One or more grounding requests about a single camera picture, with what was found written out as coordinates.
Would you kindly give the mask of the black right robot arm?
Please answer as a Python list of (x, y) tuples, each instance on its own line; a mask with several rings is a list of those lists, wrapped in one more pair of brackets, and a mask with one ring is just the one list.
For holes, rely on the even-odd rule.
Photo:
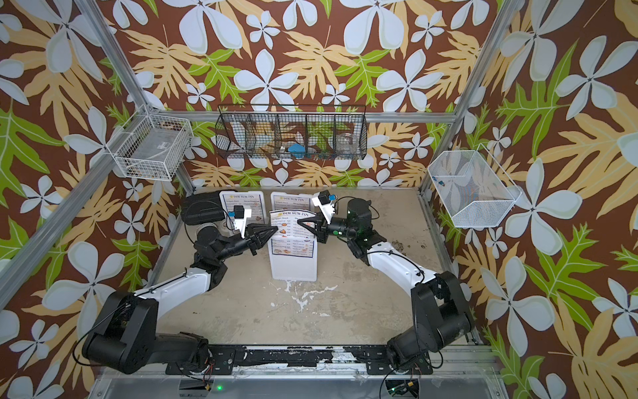
[(322, 191), (311, 199), (317, 214), (298, 224), (325, 244), (330, 237), (345, 242), (352, 255), (382, 272), (410, 297), (412, 326), (391, 338), (386, 355), (395, 371), (418, 367), (431, 374), (435, 369), (430, 354), (475, 328), (460, 281), (452, 272), (437, 273), (417, 264), (380, 235), (373, 226), (372, 203), (351, 197), (347, 214), (337, 216), (337, 196)]

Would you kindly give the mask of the dim sum menu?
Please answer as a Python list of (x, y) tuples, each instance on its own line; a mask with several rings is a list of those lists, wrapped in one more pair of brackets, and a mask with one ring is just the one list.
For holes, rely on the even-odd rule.
[(278, 232), (269, 240), (273, 255), (312, 258), (316, 238), (297, 224), (298, 219), (314, 216), (305, 210), (279, 210), (270, 212), (270, 221)]

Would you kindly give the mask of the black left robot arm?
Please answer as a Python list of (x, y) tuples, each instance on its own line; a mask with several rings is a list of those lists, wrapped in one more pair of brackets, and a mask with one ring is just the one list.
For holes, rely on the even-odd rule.
[(90, 364), (133, 374), (148, 364), (165, 364), (187, 374), (210, 367), (209, 341), (194, 333), (159, 333), (169, 311), (216, 288), (228, 268), (226, 260), (249, 251), (257, 254), (277, 227), (249, 224), (242, 234), (225, 236), (213, 224), (199, 228), (194, 262), (182, 274), (134, 293), (116, 291), (106, 299), (81, 354)]

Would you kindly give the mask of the blue object in basket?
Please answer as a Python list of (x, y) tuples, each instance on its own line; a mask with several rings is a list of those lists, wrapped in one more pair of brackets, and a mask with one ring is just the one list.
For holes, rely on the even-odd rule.
[(306, 147), (298, 143), (289, 146), (287, 152), (297, 160), (304, 159), (308, 154)]

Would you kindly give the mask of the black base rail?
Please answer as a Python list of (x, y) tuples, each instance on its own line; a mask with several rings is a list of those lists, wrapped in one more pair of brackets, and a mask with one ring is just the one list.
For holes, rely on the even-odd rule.
[(168, 374), (194, 372), (204, 375), (230, 375), (241, 367), (282, 364), (286, 368), (317, 368), (322, 364), (363, 364), (370, 375), (387, 374), (393, 368), (399, 372), (419, 369), (432, 374), (429, 355), (423, 351), (401, 360), (387, 345), (346, 346), (243, 346), (209, 345), (189, 362), (169, 362)]

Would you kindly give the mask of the black plastic case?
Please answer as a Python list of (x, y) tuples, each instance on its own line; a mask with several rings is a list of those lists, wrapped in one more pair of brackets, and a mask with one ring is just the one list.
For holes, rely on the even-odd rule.
[(181, 219), (186, 225), (214, 223), (226, 219), (220, 191), (193, 194), (182, 203)]

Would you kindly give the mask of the white menu holder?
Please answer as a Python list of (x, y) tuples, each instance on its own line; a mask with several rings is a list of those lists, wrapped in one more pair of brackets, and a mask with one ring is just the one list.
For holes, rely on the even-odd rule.
[(288, 194), (273, 192), (270, 194), (273, 211), (279, 210), (305, 210), (314, 211), (312, 196), (307, 194)]
[(232, 214), (235, 206), (242, 206), (251, 210), (251, 217), (248, 223), (267, 224), (268, 214), (266, 211), (265, 197), (262, 191), (220, 191), (219, 199), (224, 209)]
[(302, 282), (317, 280), (317, 240), (305, 229), (281, 226), (269, 240), (267, 248), (274, 279)]

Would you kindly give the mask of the white mesh basket right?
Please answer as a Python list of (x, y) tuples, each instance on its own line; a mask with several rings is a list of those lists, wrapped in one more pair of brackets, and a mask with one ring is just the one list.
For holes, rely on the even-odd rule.
[(459, 229), (500, 226), (523, 194), (484, 145), (441, 152), (428, 173), (453, 225)]

